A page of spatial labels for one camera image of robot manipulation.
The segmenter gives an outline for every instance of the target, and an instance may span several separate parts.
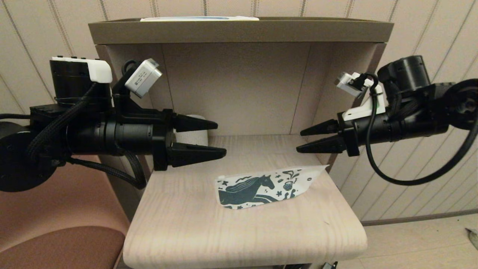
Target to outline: braided cable sleeve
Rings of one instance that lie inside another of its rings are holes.
[[[79,165],[82,165],[82,166],[85,166],[85,167],[88,167],[88,168],[103,171],[105,173],[108,173],[112,176],[115,176],[119,179],[122,179],[122,180],[126,181],[127,183],[131,184],[132,186],[134,186],[135,188],[140,189],[140,190],[144,189],[144,187],[146,187],[146,182],[145,181],[139,181],[139,180],[135,179],[134,177],[128,175],[127,173],[125,173],[121,170],[118,170],[116,168],[113,168],[113,167],[110,167],[110,166],[107,166],[107,165],[104,165],[104,164],[101,164],[101,163],[96,163],[96,162],[86,161],[86,160],[80,160],[80,159],[71,158],[71,157],[66,159],[66,161],[71,163],[71,164],[79,164]]]
[[[465,156],[465,154],[471,148],[471,146],[473,145],[473,141],[475,141],[475,139],[478,135],[478,113],[476,113],[473,128],[468,132],[468,135],[465,138],[465,140],[463,141],[463,144],[461,145],[461,147],[458,149],[458,151],[455,153],[455,155],[446,164],[444,164],[440,169],[438,169],[437,171],[433,172],[432,174],[430,174],[428,176],[425,176],[425,177],[422,177],[422,178],[419,178],[419,179],[413,179],[413,180],[398,180],[398,179],[394,179],[394,178],[391,178],[391,177],[385,175],[380,170],[380,168],[377,166],[377,164],[375,163],[375,160],[374,160],[373,154],[372,154],[372,150],[371,150],[371,147],[370,147],[370,134],[371,134],[372,126],[373,126],[374,121],[375,121],[375,115],[377,114],[378,100],[377,100],[377,95],[375,94],[375,86],[376,86],[375,81],[378,81],[378,78],[375,74],[372,74],[372,73],[366,73],[366,74],[373,77],[374,86],[372,86],[370,88],[370,94],[372,95],[372,115],[370,117],[369,126],[367,127],[367,134],[366,134],[366,138],[365,138],[366,139],[365,149],[367,151],[367,157],[369,158],[370,165],[372,166],[375,173],[377,173],[377,175],[379,175],[384,180],[386,180],[390,183],[393,183],[393,184],[402,185],[402,186],[416,186],[416,185],[421,185],[421,184],[431,182],[431,181],[441,177],[442,175],[449,172],[453,167],[455,167],[455,165],[457,165],[458,162],[460,162],[460,160]]]
[[[140,161],[138,160],[138,157],[136,157],[136,155],[132,153],[131,151],[127,151],[127,150],[124,151],[124,156],[130,162],[131,168],[133,169],[134,177],[136,178],[136,180],[140,184],[144,184],[144,186],[146,187],[146,184],[148,183],[148,181],[146,180],[143,167]]]
[[[24,114],[11,114],[11,113],[0,114],[0,120],[4,120],[4,119],[20,119],[20,120],[28,120],[28,119],[30,119],[30,115],[24,115]]]
[[[421,102],[414,99],[404,105],[400,110],[398,110],[395,114],[390,117],[390,121],[397,120],[401,121],[404,120],[406,117],[412,115],[413,113],[417,112],[421,107]]]
[[[390,93],[392,94],[391,96],[392,104],[391,104],[390,112],[391,112],[391,116],[393,117],[400,109],[400,106],[402,104],[402,95],[400,94],[400,89],[395,83],[389,81],[387,85],[388,85],[388,88],[393,91]]]
[[[65,113],[54,119],[30,142],[27,147],[26,154],[31,162],[36,162],[38,153],[40,152],[43,144],[51,140],[62,128],[67,126],[68,123],[72,119],[74,119],[89,104],[90,99],[88,97],[93,92],[93,88],[96,86],[96,84],[96,82],[93,82],[89,90],[85,93],[85,95],[78,103],[74,104]]]

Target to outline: floor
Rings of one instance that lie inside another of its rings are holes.
[[[476,269],[478,250],[466,228],[478,228],[478,214],[365,227],[367,251],[337,269]],[[129,269],[120,264],[118,269]]]

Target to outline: toilet paper roll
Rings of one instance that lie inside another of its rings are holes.
[[[205,120],[205,118],[200,115],[187,115],[187,116]],[[200,146],[208,145],[207,130],[180,132],[180,133],[177,133],[176,130],[174,130],[174,133],[176,134],[176,141],[179,143],[193,144],[193,145],[200,145]]]

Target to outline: striped wallpaper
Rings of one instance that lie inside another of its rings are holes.
[[[87,23],[131,17],[311,16],[390,21],[395,27],[379,66],[421,54],[434,82],[478,77],[476,0],[0,1],[0,113],[28,113],[30,106],[51,103],[49,58],[96,58]],[[422,177],[441,167],[466,134],[450,128],[429,138],[374,145],[374,156],[389,175]],[[339,155],[331,176],[357,216],[373,221],[476,209],[477,166],[475,146],[439,180],[402,187],[380,179],[362,150],[359,157]]]

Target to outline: shelf top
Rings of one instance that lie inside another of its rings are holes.
[[[323,264],[364,252],[365,230],[325,171],[292,199],[241,210],[216,201],[220,175],[320,165],[314,154],[296,152],[304,143],[298,135],[214,136],[209,145],[227,148],[224,158],[154,172],[126,236],[126,263],[237,268]]]
[[[260,17],[259,21],[89,23],[96,45],[246,42],[387,42],[393,23],[344,18]]]

